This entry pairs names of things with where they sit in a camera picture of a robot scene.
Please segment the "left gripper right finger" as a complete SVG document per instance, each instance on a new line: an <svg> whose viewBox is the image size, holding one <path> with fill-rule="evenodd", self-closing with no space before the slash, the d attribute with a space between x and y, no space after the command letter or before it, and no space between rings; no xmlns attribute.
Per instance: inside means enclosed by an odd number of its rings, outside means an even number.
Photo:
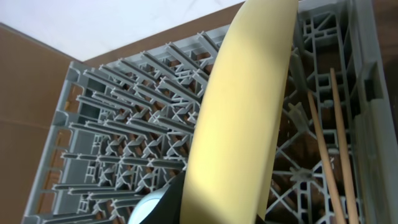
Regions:
<svg viewBox="0 0 398 224"><path fill-rule="evenodd" d="M257 215L255 224L266 224L266 223L259 215Z"/></svg>

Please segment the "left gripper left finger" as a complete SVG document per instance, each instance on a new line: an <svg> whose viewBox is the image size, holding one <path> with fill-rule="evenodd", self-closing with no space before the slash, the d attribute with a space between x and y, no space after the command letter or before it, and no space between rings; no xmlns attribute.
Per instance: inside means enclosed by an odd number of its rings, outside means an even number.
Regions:
<svg viewBox="0 0 398 224"><path fill-rule="evenodd" d="M165 191L153 211L146 217L146 224L179 224L183 185L186 172L179 173Z"/></svg>

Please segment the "light blue bowl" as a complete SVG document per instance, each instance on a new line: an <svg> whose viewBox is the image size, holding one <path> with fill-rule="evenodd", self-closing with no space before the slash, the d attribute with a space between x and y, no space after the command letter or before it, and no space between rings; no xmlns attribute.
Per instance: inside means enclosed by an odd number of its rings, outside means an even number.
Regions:
<svg viewBox="0 0 398 224"><path fill-rule="evenodd" d="M140 224L159 203L168 187L155 190L143 197L134 208L127 224Z"/></svg>

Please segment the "yellow plate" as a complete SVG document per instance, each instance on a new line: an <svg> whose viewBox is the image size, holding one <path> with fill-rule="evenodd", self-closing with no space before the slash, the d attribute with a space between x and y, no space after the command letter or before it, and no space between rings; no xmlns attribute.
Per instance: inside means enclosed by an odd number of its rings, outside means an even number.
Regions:
<svg viewBox="0 0 398 224"><path fill-rule="evenodd" d="M297 0L248 0L221 44L189 153L181 223L264 218Z"/></svg>

